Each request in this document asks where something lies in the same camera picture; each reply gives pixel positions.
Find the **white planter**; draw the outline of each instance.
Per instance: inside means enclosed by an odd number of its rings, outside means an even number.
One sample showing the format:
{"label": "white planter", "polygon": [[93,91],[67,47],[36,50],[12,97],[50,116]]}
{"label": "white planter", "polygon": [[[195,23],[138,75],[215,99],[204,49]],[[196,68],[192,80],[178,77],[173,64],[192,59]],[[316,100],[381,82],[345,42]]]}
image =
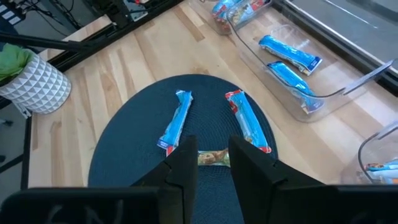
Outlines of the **white planter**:
{"label": "white planter", "polygon": [[21,74],[0,87],[0,95],[35,113],[47,114],[65,102],[70,90],[68,78],[35,54]]}

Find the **blue placemat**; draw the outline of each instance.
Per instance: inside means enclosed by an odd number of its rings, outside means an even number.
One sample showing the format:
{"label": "blue placemat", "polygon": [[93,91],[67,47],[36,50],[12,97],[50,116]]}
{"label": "blue placemat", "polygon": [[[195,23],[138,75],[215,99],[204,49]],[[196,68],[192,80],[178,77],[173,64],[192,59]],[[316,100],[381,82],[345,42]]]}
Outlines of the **blue placemat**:
{"label": "blue placemat", "polygon": [[[191,90],[193,101],[180,141],[194,134],[198,150],[228,147],[241,129],[224,94],[239,87],[209,75],[181,75],[156,82],[135,94],[115,114],[99,139],[91,162],[89,187],[127,187],[165,158],[156,146],[178,106],[175,91]],[[277,157],[271,127],[258,105],[246,95]],[[228,167],[199,167],[195,224],[241,224],[243,217]]]}

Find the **black metal frame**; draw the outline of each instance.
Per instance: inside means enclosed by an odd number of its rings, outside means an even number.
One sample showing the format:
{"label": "black metal frame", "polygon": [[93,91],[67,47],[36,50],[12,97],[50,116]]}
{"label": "black metal frame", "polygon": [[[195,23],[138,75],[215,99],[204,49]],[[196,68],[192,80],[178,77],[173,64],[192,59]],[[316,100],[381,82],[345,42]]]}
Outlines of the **black metal frame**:
{"label": "black metal frame", "polygon": [[[80,43],[72,42],[71,44],[62,44],[62,46],[60,46],[52,42],[52,44],[55,44],[52,47],[61,47],[61,49],[66,51],[50,59],[49,63],[61,72],[66,72],[69,68],[72,68],[82,60],[90,57],[109,44],[112,44],[131,31],[137,29],[164,11],[174,7],[181,1],[182,0],[150,0],[143,4],[148,10],[148,15],[136,22],[133,22],[130,18],[126,17],[126,15],[131,12],[128,12],[121,0],[96,0],[94,7],[99,11],[104,12],[114,24],[104,27],[95,34],[82,40]],[[353,48],[353,46],[350,46],[339,38],[331,35],[322,26],[314,23],[310,18],[306,17],[306,15],[303,15],[284,4],[283,1],[275,0],[273,7],[280,12],[288,12],[289,18],[294,23],[311,34],[322,44],[327,45],[332,51],[334,51],[334,53],[352,64],[359,71],[369,73],[380,66],[380,64],[366,55],[361,55],[360,52]],[[73,50],[77,50],[76,47],[81,47],[81,44],[85,44],[84,50],[74,52]],[[385,75],[377,82],[393,95],[398,96],[398,78],[393,73],[386,72]],[[29,179],[30,127],[31,119],[29,118],[27,119],[24,154],[22,156],[22,189],[27,188]]]}

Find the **plastic container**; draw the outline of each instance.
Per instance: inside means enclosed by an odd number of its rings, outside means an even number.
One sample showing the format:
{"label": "plastic container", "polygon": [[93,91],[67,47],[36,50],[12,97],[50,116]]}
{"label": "plastic container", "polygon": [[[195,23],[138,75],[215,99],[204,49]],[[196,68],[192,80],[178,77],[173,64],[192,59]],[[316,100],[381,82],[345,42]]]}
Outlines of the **plastic container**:
{"label": "plastic container", "polygon": [[396,159],[398,159],[398,120],[362,143],[356,158],[342,171],[341,182],[343,184],[385,184],[383,178],[372,175],[370,171],[365,173],[362,167],[364,168],[367,164],[385,164]]}
{"label": "plastic container", "polygon": [[[199,14],[199,16],[204,19],[211,28],[213,28],[219,35],[228,35],[231,33],[231,28],[226,19],[222,19],[222,16],[217,16],[213,13],[214,8],[217,4],[222,4],[225,0],[213,1],[213,0],[189,0],[189,5],[191,8]],[[229,0],[229,2],[240,2],[242,0]],[[269,6],[272,0],[251,0],[251,4],[260,4],[261,6]]]}
{"label": "plastic container", "polygon": [[[263,7],[251,16],[251,20],[242,24],[235,24],[233,22],[234,15],[247,2],[245,0],[235,4],[227,14],[228,22],[233,31],[233,39],[240,56],[260,81],[283,104],[284,108],[299,121],[319,120],[362,95],[366,92],[365,84],[380,77],[381,73],[394,62],[391,60],[364,76],[346,62],[339,60],[331,50],[293,25],[288,18],[272,7]],[[288,61],[262,49],[259,46],[259,41],[265,35],[271,35],[289,46],[319,56],[323,61],[310,76],[306,76]],[[275,61],[283,61],[289,66],[307,82],[314,94],[308,95],[275,76],[267,68],[268,63]],[[321,108],[308,113],[303,109],[304,98],[322,101],[324,104]]]}

